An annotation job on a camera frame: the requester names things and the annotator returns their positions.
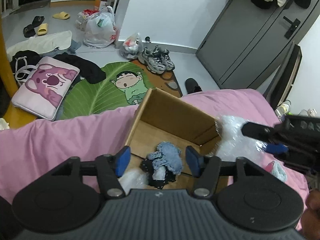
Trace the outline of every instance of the pink bear pillow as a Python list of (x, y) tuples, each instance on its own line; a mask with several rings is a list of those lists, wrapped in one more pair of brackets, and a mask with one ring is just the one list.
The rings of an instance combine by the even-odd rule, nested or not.
[(42, 58), (37, 69), (12, 98), (12, 103), (42, 118), (53, 120), (79, 69), (51, 57)]

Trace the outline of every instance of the cardboard box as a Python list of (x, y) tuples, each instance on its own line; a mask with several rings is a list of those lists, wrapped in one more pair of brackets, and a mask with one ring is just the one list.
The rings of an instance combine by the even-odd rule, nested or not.
[[(177, 181), (164, 186), (164, 189), (191, 189), (195, 178), (191, 176), (185, 160), (186, 147), (191, 145), (201, 155), (206, 155), (220, 141), (220, 136), (212, 116), (167, 92), (149, 89), (136, 111), (134, 123), (125, 142), (132, 153), (127, 170), (139, 167), (141, 161), (163, 141), (169, 141), (181, 150), (184, 166), (182, 174), (176, 178)], [(226, 186), (226, 178), (219, 184), (219, 187)]]
[(96, 0), (94, 3), (94, 11), (101, 11), (103, 8), (111, 5), (112, 0)]

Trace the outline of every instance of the black door lock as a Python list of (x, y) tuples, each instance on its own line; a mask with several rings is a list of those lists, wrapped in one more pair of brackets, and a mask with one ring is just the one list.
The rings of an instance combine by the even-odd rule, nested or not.
[(297, 29), (297, 27), (299, 26), (299, 24), (301, 23), (298, 19), (295, 19), (294, 22), (290, 21), (286, 16), (283, 17), (288, 23), (291, 24), (289, 30), (285, 33), (285, 37), (287, 39), (290, 39), (290, 37), (292, 36), (292, 34), (294, 33), (294, 31)]

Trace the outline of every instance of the cartoon face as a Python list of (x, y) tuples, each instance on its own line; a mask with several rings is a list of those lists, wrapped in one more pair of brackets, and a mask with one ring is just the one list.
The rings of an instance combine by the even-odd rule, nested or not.
[(75, 70), (56, 67), (50, 64), (40, 64), (36, 72), (25, 83), (30, 91), (40, 94), (54, 107), (58, 107), (65, 91), (63, 84), (71, 84), (76, 77)]
[(122, 73), (120, 76), (117, 76), (116, 87), (132, 87), (133, 85), (137, 84), (139, 80), (142, 80), (142, 77), (136, 75), (135, 73)]

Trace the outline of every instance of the cartoon boy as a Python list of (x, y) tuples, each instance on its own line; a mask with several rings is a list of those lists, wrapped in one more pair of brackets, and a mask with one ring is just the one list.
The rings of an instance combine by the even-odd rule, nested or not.
[(148, 90), (143, 82), (141, 72), (122, 71), (116, 78), (116, 81), (110, 80), (110, 82), (124, 92), (129, 105), (138, 105)]

